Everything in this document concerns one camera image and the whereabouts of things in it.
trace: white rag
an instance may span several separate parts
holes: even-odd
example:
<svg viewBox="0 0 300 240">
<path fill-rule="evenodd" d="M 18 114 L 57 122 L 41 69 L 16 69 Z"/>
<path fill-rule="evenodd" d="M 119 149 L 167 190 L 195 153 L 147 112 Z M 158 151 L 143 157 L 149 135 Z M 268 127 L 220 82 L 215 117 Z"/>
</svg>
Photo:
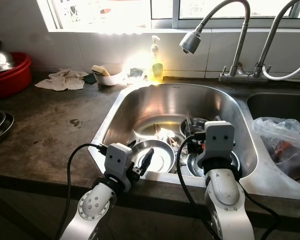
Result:
<svg viewBox="0 0 300 240">
<path fill-rule="evenodd" d="M 87 75 L 89 74 L 84 71 L 60 69 L 60 71 L 56 73 L 49 74 L 49 79 L 42 80 L 35 86 L 38 88 L 51 89 L 55 91 L 63 91 L 66 89 L 83 89 L 85 81 L 82 79 Z"/>
</svg>

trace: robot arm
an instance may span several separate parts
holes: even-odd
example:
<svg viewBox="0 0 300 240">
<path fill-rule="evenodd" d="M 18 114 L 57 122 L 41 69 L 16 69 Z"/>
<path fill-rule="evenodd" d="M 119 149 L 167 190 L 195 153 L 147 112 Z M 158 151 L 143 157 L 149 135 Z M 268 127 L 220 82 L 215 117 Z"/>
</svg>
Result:
<svg viewBox="0 0 300 240">
<path fill-rule="evenodd" d="M 120 143 L 108 146 L 105 156 L 105 177 L 96 180 L 96 186 L 84 194 L 74 218 L 64 230 L 60 240 L 92 240 L 110 216 L 117 196 L 128 192 L 131 181 L 138 181 L 150 165 L 154 150 L 144 156 L 140 168 L 131 161 L 131 148 Z"/>
<path fill-rule="evenodd" d="M 231 165 L 234 126 L 226 121 L 205 123 L 204 150 L 197 156 L 205 174 L 205 203 L 211 226 L 222 240 L 254 240 L 254 231 L 245 210 L 245 193 L 238 169 Z"/>
</svg>

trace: white bowl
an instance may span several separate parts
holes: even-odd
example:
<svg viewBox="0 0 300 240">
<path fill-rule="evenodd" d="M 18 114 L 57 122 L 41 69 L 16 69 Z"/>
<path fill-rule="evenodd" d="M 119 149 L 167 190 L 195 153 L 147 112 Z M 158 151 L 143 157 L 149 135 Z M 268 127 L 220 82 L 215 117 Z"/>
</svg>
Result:
<svg viewBox="0 0 300 240">
<path fill-rule="evenodd" d="M 98 74 L 93 73 L 98 84 L 113 86 L 122 82 L 125 78 L 125 74 L 123 71 L 123 65 L 121 63 L 118 64 L 105 64 L 101 67 L 105 68 L 110 76 L 100 76 Z"/>
</svg>

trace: yellow dish soap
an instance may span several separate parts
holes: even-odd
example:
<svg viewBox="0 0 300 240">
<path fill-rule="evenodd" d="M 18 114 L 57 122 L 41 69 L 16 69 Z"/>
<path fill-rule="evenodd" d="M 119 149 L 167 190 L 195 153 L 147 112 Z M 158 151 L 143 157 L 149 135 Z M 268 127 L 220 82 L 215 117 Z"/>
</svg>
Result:
<svg viewBox="0 0 300 240">
<path fill-rule="evenodd" d="M 159 55 L 158 40 L 160 40 L 158 36 L 152 35 L 153 44 L 151 45 L 151 66 L 149 72 L 153 83 L 161 83 L 164 78 L 164 66 Z"/>
</svg>

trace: double sink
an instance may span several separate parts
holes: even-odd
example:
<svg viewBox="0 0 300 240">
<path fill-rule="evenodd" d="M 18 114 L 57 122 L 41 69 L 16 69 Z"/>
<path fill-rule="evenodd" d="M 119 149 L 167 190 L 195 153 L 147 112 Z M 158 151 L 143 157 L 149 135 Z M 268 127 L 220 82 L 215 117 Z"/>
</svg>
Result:
<svg viewBox="0 0 300 240">
<path fill-rule="evenodd" d="M 187 116 L 213 121 L 217 115 L 235 128 L 233 151 L 241 165 L 240 183 L 247 192 L 300 200 L 300 183 L 276 166 L 261 137 L 252 131 L 253 120 L 259 117 L 291 118 L 300 122 L 300 90 L 215 83 L 131 86 L 120 92 L 92 143 L 139 142 L 153 137 L 154 124 L 179 132 L 180 122 Z M 89 152 L 104 172 L 105 157 L 93 147 Z M 143 177 L 180 184 L 174 173 L 147 171 Z M 206 187 L 202 177 L 184 175 L 183 178 L 189 186 Z"/>
</svg>

